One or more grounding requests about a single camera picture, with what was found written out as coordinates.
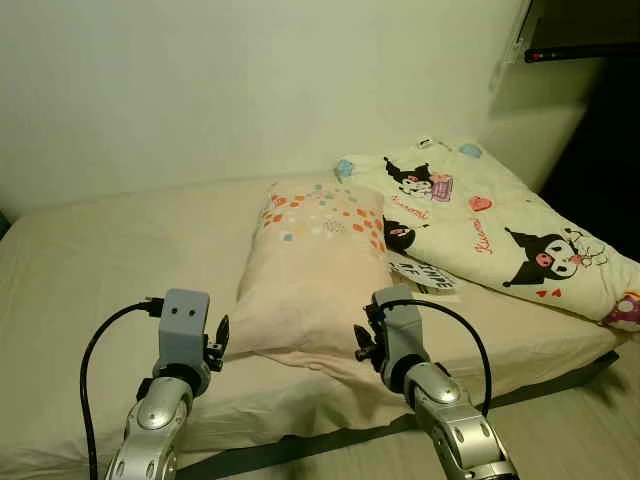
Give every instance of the white bed sheet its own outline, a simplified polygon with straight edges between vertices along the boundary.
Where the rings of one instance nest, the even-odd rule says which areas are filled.
[[[13,227],[0,242],[0,478],[86,477],[78,372],[91,334],[118,308],[146,295],[162,296],[171,287],[211,293],[208,328],[214,331],[218,319],[232,311],[257,212],[271,183],[223,182],[127,195],[42,211]],[[454,307],[495,318],[495,312],[483,311],[483,302],[497,294],[473,291]],[[512,312],[526,304],[536,309],[528,310],[531,315],[538,312],[547,320],[530,331],[519,325],[515,337],[500,335],[497,327],[486,330],[498,332],[485,338],[497,394],[584,365],[624,339],[511,300]],[[364,323],[364,317],[354,321]],[[481,370],[473,345],[450,324],[438,325],[438,331],[426,329],[433,332],[427,347],[479,397]],[[141,313],[120,320],[97,346],[89,396],[103,462],[119,444],[125,414],[156,358],[157,320]],[[334,378],[316,371],[324,364]],[[368,365],[319,357],[308,366],[287,367],[260,356],[228,362],[213,388],[196,401],[185,451],[368,428],[407,411]]]

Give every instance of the tag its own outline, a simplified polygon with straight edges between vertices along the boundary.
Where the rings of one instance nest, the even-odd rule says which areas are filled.
[[[420,263],[412,258],[389,252],[391,269],[412,282],[438,290],[455,290],[456,280],[433,265]]]

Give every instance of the pillowcase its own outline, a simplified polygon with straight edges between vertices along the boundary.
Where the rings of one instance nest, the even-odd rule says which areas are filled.
[[[344,157],[385,196],[389,248],[500,292],[640,331],[640,265],[557,214],[477,145],[435,140]]]
[[[335,180],[273,185],[231,316],[229,353],[353,356],[353,324],[391,285],[383,198]]]

